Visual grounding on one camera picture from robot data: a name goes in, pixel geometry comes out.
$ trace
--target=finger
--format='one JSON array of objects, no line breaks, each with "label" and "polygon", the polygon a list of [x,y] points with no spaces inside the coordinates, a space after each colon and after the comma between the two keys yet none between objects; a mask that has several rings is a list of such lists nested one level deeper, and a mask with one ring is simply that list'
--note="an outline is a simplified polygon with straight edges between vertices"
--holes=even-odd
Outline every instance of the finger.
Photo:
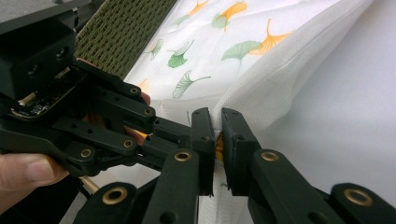
[{"label": "finger", "polygon": [[139,133],[137,133],[135,130],[125,127],[125,132],[132,138],[136,139],[138,145],[141,146],[143,144],[143,141],[145,140],[145,138],[142,135],[140,135]]},{"label": "finger", "polygon": [[35,189],[62,180],[68,172],[41,154],[0,155],[0,190]]},{"label": "finger", "polygon": [[149,97],[149,95],[147,95],[144,92],[142,92],[142,98],[146,102],[147,105],[151,104],[151,98]]}]

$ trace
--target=orange ginkgo leaf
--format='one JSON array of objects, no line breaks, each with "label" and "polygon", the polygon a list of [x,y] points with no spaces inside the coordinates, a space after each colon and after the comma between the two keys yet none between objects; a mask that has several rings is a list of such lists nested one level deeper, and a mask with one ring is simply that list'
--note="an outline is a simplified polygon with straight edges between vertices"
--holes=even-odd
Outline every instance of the orange ginkgo leaf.
[{"label": "orange ginkgo leaf", "polygon": [[239,13],[241,11],[244,11],[248,8],[248,5],[244,2],[237,2],[233,4],[231,7],[227,8],[223,13],[218,15],[214,22],[219,22],[221,23],[221,26],[224,27],[224,32],[227,31],[227,23],[229,22],[230,18],[235,15],[236,13]]},{"label": "orange ginkgo leaf", "polygon": [[251,49],[248,52],[249,54],[263,55],[268,50],[273,48],[276,44],[278,44],[280,41],[282,41],[284,38],[286,38],[288,35],[290,35],[292,33],[292,31],[291,31],[284,35],[271,35],[270,34],[270,22],[271,22],[271,19],[269,19],[268,23],[267,23],[267,37],[265,38],[264,41],[262,41],[262,43],[259,46],[257,46],[254,49]]},{"label": "orange ginkgo leaf", "polygon": [[148,80],[145,78],[145,80],[143,80],[138,87],[140,88],[140,90],[144,93],[148,93],[149,92],[149,82]]},{"label": "orange ginkgo leaf", "polygon": [[197,0],[197,5],[195,6],[195,8],[193,8],[189,13],[187,13],[187,15],[191,16],[195,13],[197,13],[198,11],[200,11],[203,7],[205,7],[207,5],[207,3],[209,2],[209,0],[206,0],[203,3],[199,3],[199,0]]}]

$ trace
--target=metal pin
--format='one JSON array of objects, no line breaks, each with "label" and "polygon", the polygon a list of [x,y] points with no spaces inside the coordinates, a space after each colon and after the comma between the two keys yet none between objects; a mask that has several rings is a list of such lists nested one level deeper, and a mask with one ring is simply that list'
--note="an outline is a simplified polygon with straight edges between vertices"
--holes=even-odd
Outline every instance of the metal pin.
[{"label": "metal pin", "polygon": [[371,206],[373,205],[373,199],[366,192],[360,189],[345,189],[344,194],[348,200],[352,203],[361,206]]},{"label": "metal pin", "polygon": [[276,155],[274,152],[263,152],[262,158],[266,161],[277,161],[279,160],[279,156]]},{"label": "metal pin", "polygon": [[122,202],[128,195],[128,190],[124,187],[115,187],[108,190],[102,197],[102,202],[105,204],[116,204]]},{"label": "metal pin", "polygon": [[189,160],[191,160],[191,158],[192,158],[192,155],[188,152],[178,152],[175,155],[175,160],[177,160],[177,161],[189,161]]}]

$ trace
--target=human hand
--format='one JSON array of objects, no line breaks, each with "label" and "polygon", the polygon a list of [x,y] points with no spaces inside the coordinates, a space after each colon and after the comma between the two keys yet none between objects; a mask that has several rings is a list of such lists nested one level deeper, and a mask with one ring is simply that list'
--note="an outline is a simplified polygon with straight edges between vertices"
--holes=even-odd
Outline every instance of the human hand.
[{"label": "human hand", "polygon": [[0,215],[38,187],[55,184],[68,172],[41,154],[0,155]]}]

